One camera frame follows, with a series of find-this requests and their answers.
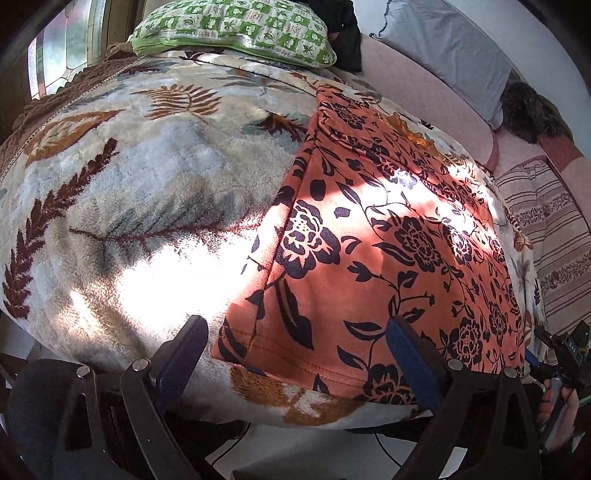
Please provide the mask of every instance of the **white floral blanket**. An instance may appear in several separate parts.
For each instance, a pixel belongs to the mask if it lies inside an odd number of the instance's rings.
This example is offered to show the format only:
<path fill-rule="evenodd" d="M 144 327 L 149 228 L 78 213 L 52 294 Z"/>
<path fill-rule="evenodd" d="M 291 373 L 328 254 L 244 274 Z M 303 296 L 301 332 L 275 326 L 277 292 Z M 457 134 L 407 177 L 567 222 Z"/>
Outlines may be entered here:
<path fill-rule="evenodd" d="M 487 175 L 445 133 L 354 77 L 323 75 L 176 51 L 138 59 L 53 113 L 0 159 L 2 309 L 50 349 L 106 370 L 151 356 L 192 314 L 209 322 L 211 346 L 328 83 L 404 115 L 418 139 L 488 186 L 529 342 L 532 322 L 544 321 L 531 250 L 514 247 Z M 185 391 L 186 415 L 345 429 L 416 413 L 260 377 L 212 359 L 210 346 Z"/>

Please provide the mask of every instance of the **striped fabric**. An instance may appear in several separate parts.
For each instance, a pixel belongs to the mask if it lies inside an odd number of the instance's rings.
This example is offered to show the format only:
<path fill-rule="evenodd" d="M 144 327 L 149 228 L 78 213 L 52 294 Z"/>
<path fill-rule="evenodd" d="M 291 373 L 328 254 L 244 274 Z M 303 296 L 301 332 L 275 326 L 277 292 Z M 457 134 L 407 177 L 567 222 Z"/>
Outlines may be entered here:
<path fill-rule="evenodd" d="M 496 184 L 533 244 L 550 331 L 591 323 L 591 233 L 562 180 L 546 161 L 532 160 Z"/>

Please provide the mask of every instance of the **black cloth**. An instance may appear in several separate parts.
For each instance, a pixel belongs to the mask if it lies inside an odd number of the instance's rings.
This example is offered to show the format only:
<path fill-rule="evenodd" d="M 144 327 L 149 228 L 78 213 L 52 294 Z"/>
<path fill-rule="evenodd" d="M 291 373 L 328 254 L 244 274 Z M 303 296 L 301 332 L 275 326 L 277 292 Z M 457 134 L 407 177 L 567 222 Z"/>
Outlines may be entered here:
<path fill-rule="evenodd" d="M 541 455 L 542 480 L 574 479 L 571 472 L 572 448 L 573 442 L 571 440 L 560 450 Z"/>
<path fill-rule="evenodd" d="M 539 135 L 566 135 L 573 141 L 573 134 L 556 106 L 527 83 L 510 79 L 501 102 L 503 126 L 527 143 L 537 143 Z"/>
<path fill-rule="evenodd" d="M 330 44 L 336 53 L 335 67 L 361 72 L 361 32 L 351 0 L 295 0 L 307 4 L 326 24 L 328 33 L 339 33 Z"/>

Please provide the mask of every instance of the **gray pillow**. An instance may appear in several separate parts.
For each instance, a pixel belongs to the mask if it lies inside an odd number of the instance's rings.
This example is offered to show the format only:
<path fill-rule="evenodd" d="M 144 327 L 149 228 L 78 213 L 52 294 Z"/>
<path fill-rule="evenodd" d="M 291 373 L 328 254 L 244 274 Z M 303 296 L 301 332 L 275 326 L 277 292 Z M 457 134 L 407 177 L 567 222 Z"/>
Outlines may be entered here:
<path fill-rule="evenodd" d="M 493 129 L 513 67 L 479 27 L 443 0 L 390 0 L 383 29 L 372 34 L 437 76 Z"/>

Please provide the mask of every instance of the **metal bolt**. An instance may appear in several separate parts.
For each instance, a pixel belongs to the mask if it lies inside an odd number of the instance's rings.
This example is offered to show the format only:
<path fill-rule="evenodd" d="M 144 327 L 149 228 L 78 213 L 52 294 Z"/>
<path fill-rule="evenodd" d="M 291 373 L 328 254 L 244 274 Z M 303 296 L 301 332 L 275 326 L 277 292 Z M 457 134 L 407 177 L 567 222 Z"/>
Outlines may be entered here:
<path fill-rule="evenodd" d="M 141 372 L 142 370 L 146 370 L 149 364 L 149 360 L 146 360 L 145 358 L 140 358 L 131 364 L 131 368 L 133 368 L 136 372 Z"/>
<path fill-rule="evenodd" d="M 516 378 L 517 377 L 517 370 L 515 370 L 515 368 L 513 368 L 513 367 L 505 367 L 503 372 L 509 378 Z"/>
<path fill-rule="evenodd" d="M 464 368 L 464 364 L 457 358 L 452 358 L 449 362 L 447 362 L 447 366 L 456 372 L 459 372 L 462 368 Z"/>
<path fill-rule="evenodd" d="M 80 380 L 84 380 L 88 375 L 90 375 L 90 367 L 87 365 L 82 365 L 76 370 L 76 376 L 80 378 Z"/>

